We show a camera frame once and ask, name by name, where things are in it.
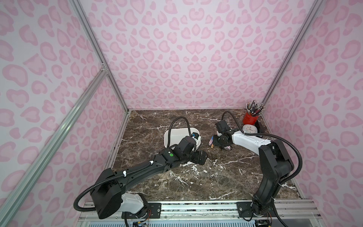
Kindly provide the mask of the white plastic storage box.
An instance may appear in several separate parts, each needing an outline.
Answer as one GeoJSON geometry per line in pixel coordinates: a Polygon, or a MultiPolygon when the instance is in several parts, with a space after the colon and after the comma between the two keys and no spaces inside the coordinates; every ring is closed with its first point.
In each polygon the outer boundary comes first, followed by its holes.
{"type": "MultiPolygon", "coordinates": [[[[201,134],[200,134],[199,130],[196,128],[191,128],[191,134],[193,132],[197,132],[200,135],[198,140],[194,139],[196,141],[196,149],[198,149],[199,146],[201,145],[201,134]]],[[[179,144],[179,142],[184,137],[189,136],[188,128],[172,129],[170,138],[168,137],[168,133],[169,133],[168,130],[164,133],[164,147],[165,148],[172,146],[174,144],[179,144]]]]}

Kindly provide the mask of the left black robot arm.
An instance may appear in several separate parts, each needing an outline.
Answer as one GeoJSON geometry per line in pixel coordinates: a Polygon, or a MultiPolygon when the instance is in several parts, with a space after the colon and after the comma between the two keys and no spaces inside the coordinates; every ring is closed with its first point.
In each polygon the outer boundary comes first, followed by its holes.
{"type": "Polygon", "coordinates": [[[97,212],[99,219],[105,219],[117,211],[129,212],[137,216],[144,214],[148,202],[142,194],[129,194],[127,191],[148,178],[165,173],[181,164],[192,162],[204,165],[208,159],[205,151],[197,149],[199,134],[193,134],[187,123],[188,135],[178,144],[167,144],[149,161],[127,168],[122,172],[104,170],[97,181],[80,193],[73,208],[80,212],[97,212]]]}

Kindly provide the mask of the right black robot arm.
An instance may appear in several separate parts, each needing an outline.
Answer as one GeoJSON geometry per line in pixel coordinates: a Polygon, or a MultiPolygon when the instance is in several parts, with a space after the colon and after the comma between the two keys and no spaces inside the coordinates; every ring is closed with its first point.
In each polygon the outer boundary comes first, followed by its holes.
{"type": "Polygon", "coordinates": [[[224,150],[232,145],[241,146],[260,157],[263,177],[252,197],[252,215],[263,216],[270,209],[275,210],[275,198],[282,185],[302,170],[303,158],[299,150],[277,135],[247,132],[230,111],[225,111],[215,126],[217,134],[213,136],[214,146],[224,150]]]}

